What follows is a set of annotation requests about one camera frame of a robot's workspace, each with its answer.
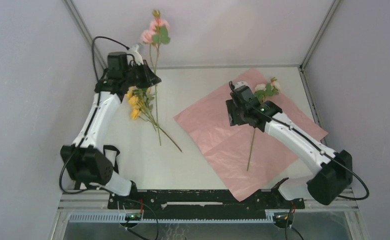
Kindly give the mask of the white pink rose stem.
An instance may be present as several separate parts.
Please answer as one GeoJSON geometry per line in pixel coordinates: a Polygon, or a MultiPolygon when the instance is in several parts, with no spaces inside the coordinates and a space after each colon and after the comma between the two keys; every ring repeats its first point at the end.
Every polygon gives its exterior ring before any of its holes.
{"type": "MultiPolygon", "coordinates": [[[[277,96],[280,94],[281,86],[280,83],[278,82],[276,77],[272,77],[270,79],[270,82],[268,83],[261,83],[258,84],[254,88],[254,95],[258,98],[260,103],[265,102],[267,99],[277,96]]],[[[251,163],[251,158],[252,158],[252,153],[253,153],[253,147],[254,147],[254,141],[255,141],[255,135],[256,135],[256,130],[253,130],[252,133],[252,138],[250,142],[250,149],[249,149],[249,155],[248,155],[248,161],[247,161],[247,166],[246,166],[246,171],[249,170],[250,168],[250,163],[251,163]]]]}

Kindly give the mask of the pink purple wrapping paper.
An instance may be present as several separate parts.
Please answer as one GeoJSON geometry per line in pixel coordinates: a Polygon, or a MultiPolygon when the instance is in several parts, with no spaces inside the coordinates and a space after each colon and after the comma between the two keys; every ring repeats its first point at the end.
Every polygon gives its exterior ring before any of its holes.
{"type": "Polygon", "coordinates": [[[230,126],[226,101],[230,99],[228,82],[246,82],[253,91],[267,84],[277,86],[277,77],[287,86],[295,84],[295,92],[287,88],[270,97],[289,119],[316,140],[326,131],[312,120],[308,107],[298,108],[297,102],[306,99],[301,79],[295,68],[251,68],[239,72],[229,69],[198,69],[190,92],[201,91],[201,99],[175,116],[176,122],[190,135],[199,150],[233,197],[243,201],[268,184],[282,179],[279,193],[293,200],[310,196],[307,173],[300,178],[285,178],[284,171],[298,156],[270,134],[249,125],[230,126]]]}

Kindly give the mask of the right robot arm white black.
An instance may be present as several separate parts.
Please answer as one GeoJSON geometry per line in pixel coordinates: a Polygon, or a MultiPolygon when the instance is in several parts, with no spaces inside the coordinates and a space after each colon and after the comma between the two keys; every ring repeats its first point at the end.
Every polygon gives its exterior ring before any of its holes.
{"type": "Polygon", "coordinates": [[[295,153],[311,171],[310,176],[279,181],[272,194],[272,203],[285,208],[292,200],[312,197],[329,205],[353,181],[352,156],[345,150],[336,152],[299,128],[272,101],[259,102],[245,84],[229,83],[231,98],[226,101],[229,124],[248,124],[274,137],[295,153]]]}

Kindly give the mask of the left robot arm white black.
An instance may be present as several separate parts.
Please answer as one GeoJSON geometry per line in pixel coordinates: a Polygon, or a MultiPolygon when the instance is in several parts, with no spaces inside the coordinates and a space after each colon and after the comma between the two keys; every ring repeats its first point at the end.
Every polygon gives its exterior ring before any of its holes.
{"type": "Polygon", "coordinates": [[[128,90],[149,88],[162,80],[136,49],[109,53],[107,64],[104,76],[96,82],[93,103],[81,131],[72,144],[60,149],[64,166],[59,179],[68,173],[75,182],[120,196],[121,204],[132,209],[138,205],[140,196],[132,190],[133,181],[114,170],[116,160],[107,158],[103,142],[128,90]]]}

